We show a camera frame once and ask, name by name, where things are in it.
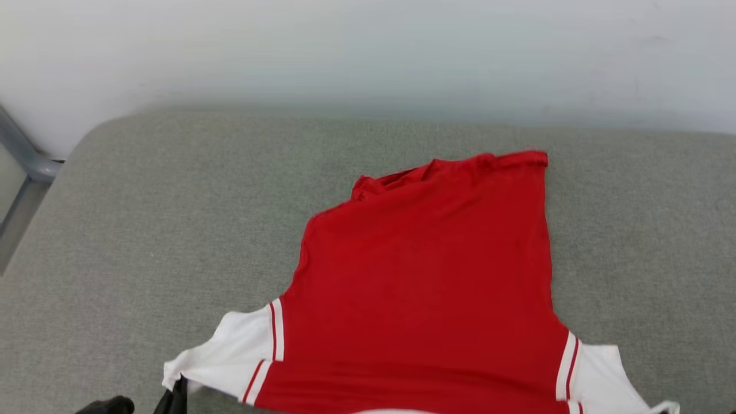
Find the red and white jersey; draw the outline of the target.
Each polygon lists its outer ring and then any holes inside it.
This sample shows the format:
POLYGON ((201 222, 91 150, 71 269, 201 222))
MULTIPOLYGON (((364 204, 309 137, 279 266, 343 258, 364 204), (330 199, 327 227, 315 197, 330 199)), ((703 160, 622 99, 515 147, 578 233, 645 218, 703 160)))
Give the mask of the red and white jersey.
POLYGON ((309 221, 289 288, 224 315, 163 385, 292 414, 679 414, 554 313, 548 164, 484 153, 361 177, 309 221))

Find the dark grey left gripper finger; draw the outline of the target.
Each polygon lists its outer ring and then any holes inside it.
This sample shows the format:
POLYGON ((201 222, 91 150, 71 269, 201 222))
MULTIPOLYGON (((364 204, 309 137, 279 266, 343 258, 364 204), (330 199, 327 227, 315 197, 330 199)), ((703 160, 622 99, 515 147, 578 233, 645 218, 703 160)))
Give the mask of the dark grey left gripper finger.
POLYGON ((166 390, 152 414, 187 414, 187 379, 181 376, 171 390, 166 390))

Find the grey metal frame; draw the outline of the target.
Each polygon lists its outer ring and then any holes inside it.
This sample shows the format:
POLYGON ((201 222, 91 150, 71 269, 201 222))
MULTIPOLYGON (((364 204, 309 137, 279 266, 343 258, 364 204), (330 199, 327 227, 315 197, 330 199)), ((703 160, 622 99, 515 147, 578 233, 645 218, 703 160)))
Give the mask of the grey metal frame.
POLYGON ((42 154, 0 105, 0 277, 62 165, 42 154))

